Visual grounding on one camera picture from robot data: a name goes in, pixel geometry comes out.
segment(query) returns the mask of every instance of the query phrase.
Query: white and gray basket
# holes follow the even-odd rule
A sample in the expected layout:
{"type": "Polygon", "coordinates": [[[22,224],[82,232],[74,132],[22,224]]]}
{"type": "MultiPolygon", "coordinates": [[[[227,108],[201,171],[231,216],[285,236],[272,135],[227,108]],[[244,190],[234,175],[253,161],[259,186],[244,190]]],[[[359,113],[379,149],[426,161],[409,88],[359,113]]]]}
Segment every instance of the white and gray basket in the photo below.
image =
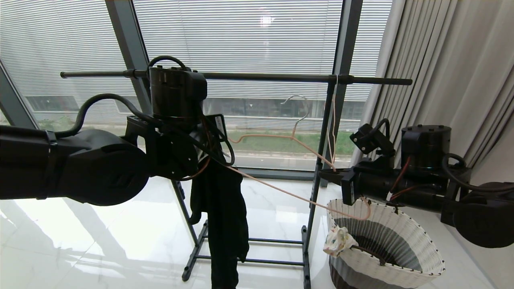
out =
{"type": "MultiPolygon", "coordinates": [[[[395,207],[369,203],[371,216],[365,221],[328,211],[328,226],[346,227],[364,249],[353,247],[337,258],[330,256],[337,289],[417,288],[445,271],[439,251],[416,221],[395,207]]],[[[332,200],[328,207],[362,218],[368,212],[362,200],[353,206],[332,200]]]]}

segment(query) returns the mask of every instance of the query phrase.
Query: white louvered facade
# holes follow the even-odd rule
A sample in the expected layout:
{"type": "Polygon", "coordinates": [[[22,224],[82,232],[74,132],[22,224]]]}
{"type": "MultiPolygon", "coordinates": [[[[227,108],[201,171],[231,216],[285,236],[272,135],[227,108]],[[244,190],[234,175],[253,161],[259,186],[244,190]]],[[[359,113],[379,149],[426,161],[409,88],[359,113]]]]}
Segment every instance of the white louvered facade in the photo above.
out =
{"type": "MultiPolygon", "coordinates": [[[[341,0],[135,0],[149,57],[173,55],[199,71],[330,74],[341,0]]],[[[351,73],[373,76],[391,1],[364,1],[351,73]]],[[[0,57],[25,98],[73,96],[80,106],[99,93],[134,97],[129,79],[61,79],[61,71],[125,69],[104,0],[0,0],[0,57]]],[[[348,86],[364,101],[369,85],[348,86]]],[[[326,84],[209,81],[209,98],[326,97],[326,84]]],[[[38,121],[76,112],[33,112],[38,121]]],[[[86,122],[125,123],[115,102],[95,104],[86,122]]],[[[321,116],[300,129],[319,130],[321,116]]],[[[229,127],[288,129],[284,117],[226,116],[229,127]]],[[[352,131],[358,120],[342,120],[352,131]]]]}

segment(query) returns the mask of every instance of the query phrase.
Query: white patterned cloth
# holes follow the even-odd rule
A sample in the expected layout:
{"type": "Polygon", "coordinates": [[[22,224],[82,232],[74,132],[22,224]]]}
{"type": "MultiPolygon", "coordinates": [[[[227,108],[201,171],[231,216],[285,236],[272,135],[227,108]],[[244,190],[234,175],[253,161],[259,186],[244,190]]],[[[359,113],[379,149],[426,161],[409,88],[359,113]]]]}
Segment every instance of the white patterned cloth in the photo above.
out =
{"type": "Polygon", "coordinates": [[[346,227],[333,226],[326,236],[325,245],[323,251],[332,257],[339,257],[339,255],[353,245],[358,246],[359,244],[352,235],[348,234],[346,227]]]}

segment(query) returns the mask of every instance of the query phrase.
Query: rack bottom crossbar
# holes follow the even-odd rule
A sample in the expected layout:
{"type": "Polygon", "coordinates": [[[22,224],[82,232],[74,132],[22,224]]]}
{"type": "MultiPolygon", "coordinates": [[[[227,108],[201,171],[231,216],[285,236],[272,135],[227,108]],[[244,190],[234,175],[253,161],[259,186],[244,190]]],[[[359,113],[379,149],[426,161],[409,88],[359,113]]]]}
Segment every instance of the rack bottom crossbar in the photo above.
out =
{"type": "MultiPolygon", "coordinates": [[[[191,255],[189,256],[189,261],[187,265],[184,267],[184,273],[182,274],[182,281],[189,280],[191,277],[191,272],[193,271],[193,267],[198,259],[206,259],[210,260],[211,256],[200,255],[201,247],[204,243],[204,240],[209,236],[207,234],[207,221],[205,221],[203,228],[198,234],[198,244],[193,248],[191,255]]],[[[277,244],[288,244],[288,245],[302,245],[302,259],[303,262],[292,262],[292,261],[279,261],[279,260],[261,260],[261,259],[246,259],[245,263],[261,263],[261,264],[276,264],[276,265],[290,265],[290,266],[301,266],[303,267],[303,288],[310,289],[310,268],[309,268],[309,254],[307,244],[307,227],[302,227],[302,240],[301,241],[292,241],[292,240],[276,240],[276,239],[259,239],[259,238],[249,238],[250,242],[265,242],[265,243],[277,243],[277,244]]]]}

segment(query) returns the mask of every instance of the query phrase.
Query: basket handle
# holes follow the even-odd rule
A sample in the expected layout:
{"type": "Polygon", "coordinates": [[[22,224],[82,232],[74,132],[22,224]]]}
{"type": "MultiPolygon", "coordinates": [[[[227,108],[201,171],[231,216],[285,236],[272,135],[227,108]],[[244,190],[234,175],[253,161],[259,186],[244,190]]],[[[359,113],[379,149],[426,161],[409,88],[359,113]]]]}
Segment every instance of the basket handle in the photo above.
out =
{"type": "Polygon", "coordinates": [[[350,249],[359,249],[361,251],[364,251],[368,254],[371,254],[372,256],[376,257],[379,261],[380,261],[380,266],[385,266],[386,265],[386,260],[384,258],[382,258],[382,256],[379,256],[377,254],[375,254],[374,252],[372,252],[371,250],[368,250],[366,248],[363,248],[361,246],[356,246],[356,245],[353,245],[352,247],[350,247],[350,249]]]}

